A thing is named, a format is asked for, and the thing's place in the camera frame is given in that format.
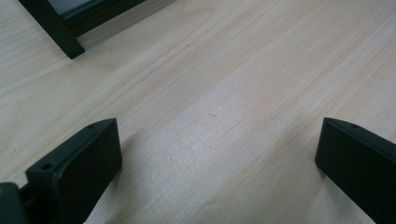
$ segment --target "light wood surface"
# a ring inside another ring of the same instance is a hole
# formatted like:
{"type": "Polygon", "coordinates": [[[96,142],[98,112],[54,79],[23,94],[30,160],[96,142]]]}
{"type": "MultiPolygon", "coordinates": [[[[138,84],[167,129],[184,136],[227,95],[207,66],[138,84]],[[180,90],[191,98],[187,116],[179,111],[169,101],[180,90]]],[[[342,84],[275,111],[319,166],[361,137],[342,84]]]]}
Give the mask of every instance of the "light wood surface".
{"type": "Polygon", "coordinates": [[[324,117],[396,142],[396,1],[144,8],[70,61],[0,1],[1,181],[117,118],[123,169],[87,223],[373,223],[314,157],[324,117]]]}

